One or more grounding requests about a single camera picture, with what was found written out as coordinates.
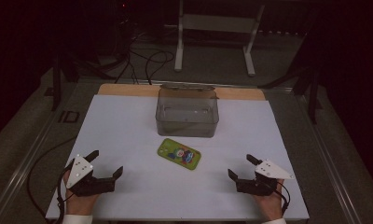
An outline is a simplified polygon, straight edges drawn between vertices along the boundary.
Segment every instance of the transparent box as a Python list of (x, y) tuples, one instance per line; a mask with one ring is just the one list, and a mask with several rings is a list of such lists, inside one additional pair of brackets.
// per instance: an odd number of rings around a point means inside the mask
[(160, 86), (156, 120), (158, 134), (163, 136), (213, 137), (219, 121), (214, 88)]

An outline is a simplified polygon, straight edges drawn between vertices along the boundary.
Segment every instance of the wire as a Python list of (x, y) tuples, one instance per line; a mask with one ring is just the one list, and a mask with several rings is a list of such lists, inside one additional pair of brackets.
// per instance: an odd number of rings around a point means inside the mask
[(117, 84), (119, 79), (122, 77), (122, 75), (125, 73), (126, 69), (128, 68), (129, 65), (131, 65), (131, 55), (128, 53), (127, 55), (127, 60), (128, 62), (126, 63), (125, 67), (123, 67), (122, 71), (119, 73), (117, 78), (115, 79), (114, 83)]
[(70, 196), (68, 196), (68, 198), (64, 199), (63, 202), (64, 202), (64, 203), (67, 202), (67, 200), (69, 200), (69, 199), (70, 199), (71, 197), (73, 197), (73, 196), (74, 196), (74, 193), (72, 193)]
[(166, 34), (155, 35), (155, 36), (149, 35), (148, 32), (143, 32), (143, 33), (140, 33), (138, 37), (146, 35), (146, 36), (148, 36), (148, 38), (137, 38), (137, 41), (139, 41), (139, 42), (155, 42), (155, 41), (161, 40), (163, 37), (166, 37), (168, 35), (171, 35), (172, 33), (177, 32), (177, 31), (178, 31), (178, 28), (173, 28), (172, 30), (170, 30)]
[(285, 196), (283, 196), (279, 191), (274, 190), (275, 193), (277, 193), (278, 195), (280, 195), (284, 199), (284, 204), (283, 204), (283, 207), (282, 207), (282, 212), (284, 214), (285, 210), (288, 208), (288, 205), (291, 203), (291, 195), (289, 194), (288, 189), (282, 183), (280, 183), (280, 182), (277, 182), (277, 183), (280, 184), (282, 186), (282, 188), (284, 188), (286, 193), (288, 194), (288, 200), (286, 200)]
[(52, 147), (51, 149), (49, 149), (48, 151), (44, 152), (36, 161), (35, 163), (33, 164), (32, 168), (30, 169), (28, 175), (27, 175), (27, 182), (26, 182), (26, 188), (27, 188), (27, 194), (29, 196), (29, 199), (30, 201), (32, 202), (33, 206), (37, 209), (37, 211), (40, 213), (40, 215), (45, 219), (45, 221), (47, 223), (52, 223), (50, 220), (48, 220), (46, 217), (45, 217), (45, 213), (44, 211), (41, 209), (41, 207), (38, 205), (38, 203), (35, 201), (35, 198), (33, 197), (33, 194), (31, 192), (31, 189), (30, 189), (30, 179), (31, 179), (31, 176), (32, 176), (32, 172), (34, 170), (34, 168), (36, 167), (36, 165), (45, 157), (49, 154), (49, 152), (57, 149), (58, 147), (61, 147), (73, 140), (76, 139), (76, 136), (56, 145), (55, 147)]
[(62, 170), (62, 174), (59, 176), (58, 178), (58, 206), (59, 206), (59, 210), (60, 210), (60, 214), (59, 214), (59, 218), (58, 220), (56, 221), (56, 224), (60, 224), (62, 223), (63, 219), (64, 219), (64, 210), (65, 210), (65, 206), (64, 206), (64, 200), (62, 198), (62, 177), (64, 176), (65, 172), (67, 171), (67, 168), (63, 169)]
[[(169, 51), (165, 51), (165, 50), (161, 50), (161, 49), (148, 49), (148, 50), (156, 50), (157, 52), (151, 54), (151, 56), (149, 57), (146, 57), (144, 55), (141, 55), (133, 50), (131, 50), (131, 53), (141, 57), (141, 58), (144, 58), (146, 59), (146, 63), (145, 63), (145, 77), (149, 83), (149, 85), (152, 85), (152, 76), (154, 76), (155, 73), (158, 72), (158, 70), (160, 68), (162, 68), (166, 63), (169, 63), (171, 62), (173, 59), (174, 59), (174, 54), (169, 52)], [(165, 57), (165, 60), (163, 61), (158, 61), (158, 60), (154, 60), (153, 58), (159, 54), (163, 54), (164, 57)], [(160, 66), (159, 68), (157, 68), (154, 72), (152, 72), (151, 74), (148, 74), (148, 66), (149, 66), (149, 63), (160, 63)]]
[(134, 66), (133, 64), (131, 64), (131, 70), (132, 70), (132, 73), (131, 73), (131, 79), (133, 80), (133, 84), (137, 83), (137, 84), (140, 84), (138, 82), (138, 78), (136, 76), (136, 72), (134, 71)]

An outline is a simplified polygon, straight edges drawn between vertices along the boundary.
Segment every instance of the wooden edge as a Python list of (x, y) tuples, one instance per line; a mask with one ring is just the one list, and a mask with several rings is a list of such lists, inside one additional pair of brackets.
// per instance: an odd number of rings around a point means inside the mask
[[(159, 85), (103, 84), (99, 95), (158, 96)], [(219, 99), (264, 101), (265, 95), (260, 89), (216, 87)]]

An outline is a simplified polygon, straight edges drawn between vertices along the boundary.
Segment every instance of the table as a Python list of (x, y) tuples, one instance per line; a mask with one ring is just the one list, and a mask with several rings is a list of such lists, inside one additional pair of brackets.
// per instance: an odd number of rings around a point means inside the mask
[[(158, 86), (104, 84), (90, 105), (70, 160), (99, 150), (94, 176), (108, 177), (119, 166), (116, 191), (102, 195), (93, 215), (103, 220), (256, 220), (260, 212), (250, 196), (236, 192), (228, 169), (254, 178), (252, 154), (270, 159), (293, 174), (283, 140), (261, 90), (217, 88), (219, 122), (213, 138), (171, 137), (202, 154), (194, 171), (156, 154), (161, 141), (155, 111)], [(296, 180), (286, 180), (291, 204), (287, 219), (309, 214)], [(59, 211), (54, 197), (48, 218)]]

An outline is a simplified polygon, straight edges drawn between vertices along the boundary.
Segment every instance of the floor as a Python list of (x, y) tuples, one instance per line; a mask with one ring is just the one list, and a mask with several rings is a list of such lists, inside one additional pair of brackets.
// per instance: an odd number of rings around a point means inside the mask
[[(189, 82), (255, 88), (286, 73), (301, 41), (297, 36), (258, 34), (252, 53), (256, 76), (248, 77), (242, 43), (201, 44), (190, 38), (185, 45), (183, 71), (176, 73), (173, 61), (160, 67), (160, 63), (148, 63), (138, 56), (148, 58), (157, 49), (175, 54), (173, 39), (155, 43), (141, 39), (131, 48), (134, 69), (129, 66), (118, 83), (147, 84), (145, 71), (152, 74), (159, 68), (152, 76), (154, 84)], [(152, 59), (168, 60), (171, 54), (157, 56)], [(106, 73), (117, 77), (124, 65)], [(49, 70), (42, 77), (41, 87), (0, 133), (0, 223), (45, 223), (29, 199), (27, 189), (45, 213), (91, 97), (101, 84), (114, 82), (97, 78), (84, 69), (80, 74), (77, 83), (62, 82), (62, 103), (56, 111), (51, 111), (52, 98), (44, 96), (51, 87)], [(291, 92), (294, 82), (287, 81), (264, 93), (272, 106), (311, 216), (308, 221), (295, 223), (373, 223), (373, 181), (327, 99), (325, 88), (319, 89), (317, 124), (312, 124), (306, 114), (307, 97)], [(76, 123), (59, 122), (62, 111), (77, 111), (80, 119)], [(94, 223), (108, 221), (95, 220)]]

